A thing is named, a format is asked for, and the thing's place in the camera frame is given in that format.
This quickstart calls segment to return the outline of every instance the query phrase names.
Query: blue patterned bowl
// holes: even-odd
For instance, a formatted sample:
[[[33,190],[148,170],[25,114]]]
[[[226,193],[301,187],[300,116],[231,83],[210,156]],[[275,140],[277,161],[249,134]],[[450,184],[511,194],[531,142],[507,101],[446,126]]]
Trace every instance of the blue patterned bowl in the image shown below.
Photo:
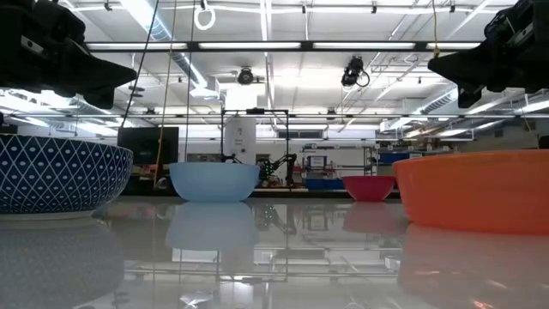
[[[239,202],[254,191],[259,167],[220,162],[172,163],[170,176],[179,196],[191,202]]]
[[[0,214],[92,211],[130,178],[125,148],[51,137],[0,135]]]

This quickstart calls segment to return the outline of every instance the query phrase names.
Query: fluorescent light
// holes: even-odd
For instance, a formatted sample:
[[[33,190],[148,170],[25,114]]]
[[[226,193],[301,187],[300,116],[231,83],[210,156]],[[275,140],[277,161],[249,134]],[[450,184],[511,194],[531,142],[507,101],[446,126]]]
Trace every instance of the fluorescent light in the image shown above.
[[[315,49],[413,49],[415,43],[404,43],[404,42],[321,42],[314,43],[313,47]]]
[[[468,129],[453,129],[438,133],[437,136],[454,136],[466,132]]]
[[[110,51],[110,50],[132,50],[140,52],[145,50],[145,43],[89,43],[87,48],[90,51]],[[187,43],[165,43],[165,42],[149,42],[147,45],[147,50],[161,50],[161,49],[187,49]]]
[[[406,134],[406,137],[415,137],[415,136],[418,136],[420,134],[422,134],[423,131],[422,130],[413,130],[412,132],[410,133],[407,133]]]
[[[13,95],[0,97],[0,106],[14,110],[15,112],[44,112],[57,113],[39,104],[31,103],[23,99],[19,99]]]
[[[102,125],[98,125],[98,124],[90,124],[90,123],[78,124],[78,128],[94,134],[103,135],[103,136],[115,136],[118,134],[117,131],[113,129],[109,129]]]
[[[219,99],[220,94],[215,92],[214,90],[196,87],[190,91],[190,95],[193,98],[203,98],[205,100],[213,100],[213,99]]]
[[[396,130],[401,128],[403,125],[408,124],[412,121],[428,121],[426,117],[402,117],[398,119],[394,124],[389,127],[389,130]]]
[[[441,142],[473,142],[473,138],[441,138]]]
[[[492,102],[492,103],[486,103],[484,105],[475,107],[474,109],[468,111],[467,115],[472,115],[472,114],[475,114],[475,113],[487,111],[487,110],[491,109],[492,107],[496,106],[497,104],[498,103],[496,103],[496,102]]]
[[[15,117],[13,117],[12,119],[17,120],[17,121],[21,121],[21,122],[26,123],[26,124],[38,125],[38,126],[41,126],[41,127],[49,127],[49,125],[47,123],[45,123],[44,121],[38,120],[38,119],[32,118],[32,117],[26,117],[26,118],[15,118]]]
[[[473,43],[473,42],[470,42],[470,43],[438,43],[438,48],[441,48],[441,49],[455,49],[455,50],[467,50],[467,49],[471,49],[471,48],[475,48],[477,47],[478,45],[480,45],[480,43]],[[427,49],[435,49],[435,43],[427,43]]]
[[[299,49],[299,42],[234,42],[234,43],[199,43],[201,49]]]
[[[490,123],[487,123],[487,124],[483,124],[483,125],[479,125],[478,127],[476,127],[475,129],[476,130],[483,130],[483,129],[486,129],[486,128],[490,128],[491,126],[495,125],[495,124],[500,124],[502,123],[503,120],[497,120],[497,121],[492,121]]]
[[[516,114],[522,114],[522,113],[527,113],[527,112],[535,112],[535,111],[545,109],[547,107],[549,107],[549,100],[541,101],[541,102],[538,102],[538,103],[532,103],[532,104],[529,104],[527,106],[517,108],[517,109],[515,109],[515,113]]]

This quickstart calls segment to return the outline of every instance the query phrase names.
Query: red bowl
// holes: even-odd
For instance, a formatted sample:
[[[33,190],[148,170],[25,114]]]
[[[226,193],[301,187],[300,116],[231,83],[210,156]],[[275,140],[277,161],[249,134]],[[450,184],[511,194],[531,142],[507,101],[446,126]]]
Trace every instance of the red bowl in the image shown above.
[[[343,177],[347,192],[359,202],[382,202],[395,187],[393,176]]]
[[[417,224],[549,234],[549,150],[434,155],[393,168],[407,216]]]

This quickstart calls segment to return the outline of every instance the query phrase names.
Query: white cylinder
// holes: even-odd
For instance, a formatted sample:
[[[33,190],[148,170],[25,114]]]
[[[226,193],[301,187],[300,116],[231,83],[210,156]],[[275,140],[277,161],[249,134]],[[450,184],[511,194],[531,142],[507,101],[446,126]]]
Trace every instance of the white cylinder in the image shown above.
[[[225,124],[225,155],[236,155],[244,164],[256,165],[256,120],[234,117]]]

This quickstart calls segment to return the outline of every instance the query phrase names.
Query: black screen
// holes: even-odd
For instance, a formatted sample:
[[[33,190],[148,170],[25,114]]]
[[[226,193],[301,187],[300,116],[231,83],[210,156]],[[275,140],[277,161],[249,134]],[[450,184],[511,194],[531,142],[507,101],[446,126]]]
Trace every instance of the black screen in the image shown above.
[[[539,140],[540,149],[549,149],[549,136],[542,136]]]
[[[16,125],[0,125],[0,134],[17,134]]]
[[[156,164],[160,128],[123,128],[118,130],[118,146],[134,152],[134,164]],[[164,128],[160,164],[178,161],[179,128]]]

